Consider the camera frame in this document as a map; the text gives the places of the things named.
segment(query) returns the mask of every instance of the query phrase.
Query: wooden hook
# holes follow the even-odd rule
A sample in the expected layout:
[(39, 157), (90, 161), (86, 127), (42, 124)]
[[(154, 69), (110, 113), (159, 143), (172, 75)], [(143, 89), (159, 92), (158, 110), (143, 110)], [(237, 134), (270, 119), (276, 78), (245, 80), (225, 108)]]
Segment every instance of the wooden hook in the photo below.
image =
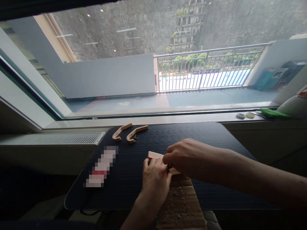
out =
[(135, 130), (133, 130), (131, 133), (128, 134), (127, 136), (127, 141), (130, 143), (130, 144), (133, 144), (135, 142), (135, 140), (132, 138), (137, 132), (139, 131), (142, 131), (142, 130), (145, 130), (145, 129), (148, 129), (148, 126), (142, 126), (142, 127), (139, 127), (139, 128), (136, 128)]
[(113, 140), (116, 141), (116, 142), (120, 141), (120, 140), (121, 140), (121, 137), (118, 137), (118, 135), (121, 133), (121, 131), (123, 131), (123, 130), (125, 130), (125, 129), (131, 127), (131, 126), (132, 126), (132, 123), (129, 123), (129, 124), (126, 124), (126, 125), (120, 127), (120, 128), (113, 134), (113, 136), (112, 136)]
[[(149, 159), (158, 159), (158, 158), (162, 159), (163, 156), (164, 156), (163, 154), (159, 154), (159, 153), (155, 153), (155, 152), (152, 152), (152, 151), (148, 151), (148, 158)], [(169, 172), (172, 175), (181, 174), (181, 172), (178, 172), (175, 168), (170, 168)]]

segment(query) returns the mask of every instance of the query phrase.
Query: table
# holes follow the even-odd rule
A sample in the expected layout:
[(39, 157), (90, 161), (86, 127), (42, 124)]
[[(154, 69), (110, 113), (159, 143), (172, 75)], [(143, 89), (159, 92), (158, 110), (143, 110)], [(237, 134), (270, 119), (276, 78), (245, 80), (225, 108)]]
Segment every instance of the table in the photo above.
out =
[[(104, 146), (118, 146), (119, 154), (105, 181), (104, 188), (84, 188), (88, 171), (83, 170), (70, 191), (64, 206), (70, 210), (130, 210), (142, 188), (143, 161), (148, 151), (166, 153), (168, 146), (185, 138), (220, 148), (232, 149), (250, 159), (257, 160), (234, 136), (216, 122), (150, 125), (148, 130), (137, 133), (136, 142), (129, 144), (126, 136), (136, 128), (124, 130), (121, 141), (112, 135), (118, 127), (110, 129), (97, 147), (91, 167), (103, 153)], [(220, 209), (277, 209), (257, 197), (214, 184), (192, 180), (202, 210)]]

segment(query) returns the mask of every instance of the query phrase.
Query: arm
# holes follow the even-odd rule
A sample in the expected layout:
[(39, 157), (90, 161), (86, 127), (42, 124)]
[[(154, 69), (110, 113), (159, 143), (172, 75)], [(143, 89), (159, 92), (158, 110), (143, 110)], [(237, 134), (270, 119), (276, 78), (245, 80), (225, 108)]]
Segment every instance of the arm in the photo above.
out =
[(284, 208), (307, 207), (307, 178), (251, 160), (229, 149), (185, 139), (163, 157), (184, 175), (252, 194)]
[(172, 174), (161, 158), (152, 159), (149, 165), (148, 161), (146, 158), (143, 165), (142, 190), (121, 230), (148, 229), (166, 200)]

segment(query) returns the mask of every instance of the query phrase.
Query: balcony railing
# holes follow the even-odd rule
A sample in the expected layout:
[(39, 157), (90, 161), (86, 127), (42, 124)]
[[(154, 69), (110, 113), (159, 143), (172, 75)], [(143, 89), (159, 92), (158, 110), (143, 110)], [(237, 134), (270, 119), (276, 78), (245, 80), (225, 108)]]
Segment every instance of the balcony railing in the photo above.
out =
[(272, 43), (155, 56), (158, 91), (244, 86), (264, 48)]

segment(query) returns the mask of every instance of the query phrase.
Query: tape roll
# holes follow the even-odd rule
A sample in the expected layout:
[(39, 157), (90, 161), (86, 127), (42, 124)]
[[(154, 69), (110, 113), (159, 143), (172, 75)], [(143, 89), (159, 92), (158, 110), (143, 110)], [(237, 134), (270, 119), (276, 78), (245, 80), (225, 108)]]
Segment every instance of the tape roll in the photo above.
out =
[(237, 113), (237, 115), (236, 115), (236, 118), (239, 118), (239, 119), (244, 119), (246, 116), (245, 116), (245, 114), (244, 113)]
[(247, 114), (246, 114), (246, 117), (247, 117), (247, 118), (250, 118), (250, 119), (253, 119), (253, 118), (255, 117), (255, 115), (252, 114), (252, 113), (247, 113)]

